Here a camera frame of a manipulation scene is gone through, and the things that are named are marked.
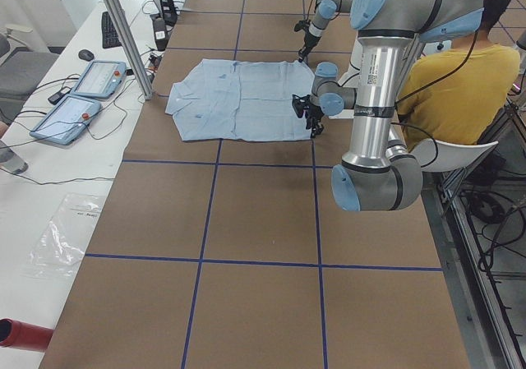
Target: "computer mouse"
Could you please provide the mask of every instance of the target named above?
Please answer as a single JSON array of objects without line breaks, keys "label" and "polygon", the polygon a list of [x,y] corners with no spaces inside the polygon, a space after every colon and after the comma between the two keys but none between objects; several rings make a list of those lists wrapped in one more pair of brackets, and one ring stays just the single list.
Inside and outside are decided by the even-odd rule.
[{"label": "computer mouse", "polygon": [[86,50],[85,48],[79,51],[79,58],[83,59],[85,61],[91,61],[93,58],[95,58],[95,55],[90,50]]}]

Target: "keyboard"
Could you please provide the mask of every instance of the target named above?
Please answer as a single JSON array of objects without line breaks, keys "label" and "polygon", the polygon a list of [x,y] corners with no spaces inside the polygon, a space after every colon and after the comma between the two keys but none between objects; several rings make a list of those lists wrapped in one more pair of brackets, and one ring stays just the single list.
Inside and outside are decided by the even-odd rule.
[{"label": "keyboard", "polygon": [[112,48],[121,45],[108,12],[102,13],[100,29],[102,30],[102,48]]}]

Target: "white cloth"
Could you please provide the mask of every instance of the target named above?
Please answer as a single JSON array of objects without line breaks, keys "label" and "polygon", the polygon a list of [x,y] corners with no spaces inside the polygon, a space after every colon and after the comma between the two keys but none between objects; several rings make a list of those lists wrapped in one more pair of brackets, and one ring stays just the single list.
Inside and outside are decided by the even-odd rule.
[{"label": "white cloth", "polygon": [[166,113],[184,141],[298,141],[311,137],[292,107],[314,74],[300,62],[203,59],[170,92]]}]

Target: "plastic bag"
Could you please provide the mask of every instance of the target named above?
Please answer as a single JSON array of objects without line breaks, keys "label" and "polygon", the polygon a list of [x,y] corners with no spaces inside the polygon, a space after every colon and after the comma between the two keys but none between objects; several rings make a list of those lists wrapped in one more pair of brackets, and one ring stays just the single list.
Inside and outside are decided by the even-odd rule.
[{"label": "plastic bag", "polygon": [[74,278],[105,201],[105,196],[67,194],[31,250],[24,274],[45,279]]}]

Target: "brown table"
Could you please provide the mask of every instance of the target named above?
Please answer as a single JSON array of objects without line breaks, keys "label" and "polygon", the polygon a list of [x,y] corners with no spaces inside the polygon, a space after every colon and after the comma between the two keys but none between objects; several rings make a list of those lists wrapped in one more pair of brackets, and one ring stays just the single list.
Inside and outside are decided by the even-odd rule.
[{"label": "brown table", "polygon": [[[468,368],[422,202],[346,213],[314,141],[180,140],[172,83],[202,58],[293,61],[310,0],[187,0],[42,369]],[[348,15],[309,63],[347,68]]]}]

